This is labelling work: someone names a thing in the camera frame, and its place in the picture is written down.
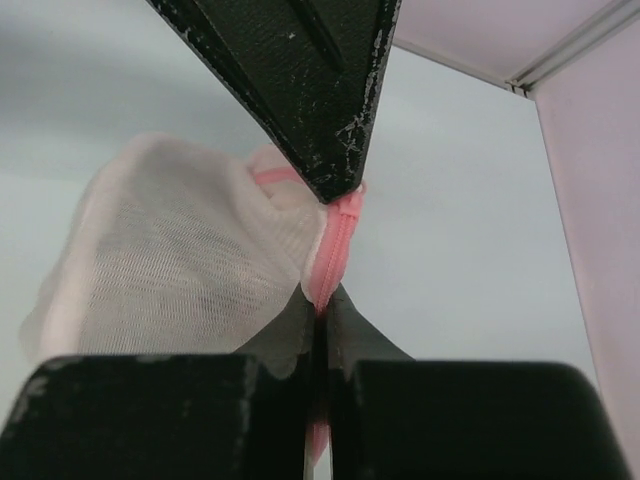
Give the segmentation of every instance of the light box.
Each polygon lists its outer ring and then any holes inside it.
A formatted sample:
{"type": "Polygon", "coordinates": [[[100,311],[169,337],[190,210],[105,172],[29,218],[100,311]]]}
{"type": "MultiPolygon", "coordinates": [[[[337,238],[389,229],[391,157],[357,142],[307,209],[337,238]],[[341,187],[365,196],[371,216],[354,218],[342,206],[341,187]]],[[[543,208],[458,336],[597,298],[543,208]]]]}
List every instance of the light box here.
{"type": "Polygon", "coordinates": [[[395,37],[536,102],[600,391],[636,472],[638,19],[637,0],[404,0],[395,37]]]}

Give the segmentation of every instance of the scratched black surface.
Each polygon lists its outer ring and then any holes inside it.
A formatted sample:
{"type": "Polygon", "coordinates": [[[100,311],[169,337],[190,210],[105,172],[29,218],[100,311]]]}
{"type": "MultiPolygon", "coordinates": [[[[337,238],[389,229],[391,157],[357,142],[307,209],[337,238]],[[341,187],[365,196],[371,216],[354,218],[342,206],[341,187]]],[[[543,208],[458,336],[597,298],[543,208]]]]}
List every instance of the scratched black surface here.
{"type": "Polygon", "coordinates": [[[358,187],[400,0],[148,2],[321,201],[358,187]]]}

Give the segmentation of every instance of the mesh laundry bag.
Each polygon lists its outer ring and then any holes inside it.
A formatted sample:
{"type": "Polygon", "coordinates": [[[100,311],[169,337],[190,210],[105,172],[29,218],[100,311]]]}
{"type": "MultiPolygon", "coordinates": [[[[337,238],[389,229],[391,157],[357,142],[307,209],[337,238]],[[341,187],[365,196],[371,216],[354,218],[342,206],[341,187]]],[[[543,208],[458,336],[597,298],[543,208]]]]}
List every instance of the mesh laundry bag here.
{"type": "Polygon", "coordinates": [[[274,146],[246,164],[140,136],[87,187],[23,344],[36,361],[232,352],[300,283],[322,311],[344,273],[362,196],[320,204],[274,146]]]}

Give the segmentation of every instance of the pink trim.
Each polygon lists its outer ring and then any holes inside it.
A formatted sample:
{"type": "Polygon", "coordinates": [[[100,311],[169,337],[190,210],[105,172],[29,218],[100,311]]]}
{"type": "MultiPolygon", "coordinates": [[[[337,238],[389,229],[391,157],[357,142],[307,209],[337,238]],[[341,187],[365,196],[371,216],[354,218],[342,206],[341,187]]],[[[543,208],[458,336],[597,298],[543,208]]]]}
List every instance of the pink trim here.
{"type": "Polygon", "coordinates": [[[364,192],[363,186],[329,205],[327,228],[320,241],[309,279],[309,293],[318,315],[324,313],[347,268],[349,243],[358,225],[364,192]]]}
{"type": "Polygon", "coordinates": [[[300,175],[291,167],[273,168],[253,174],[253,178],[257,185],[265,185],[267,183],[278,183],[284,180],[291,180],[297,183],[304,183],[300,175]]]}

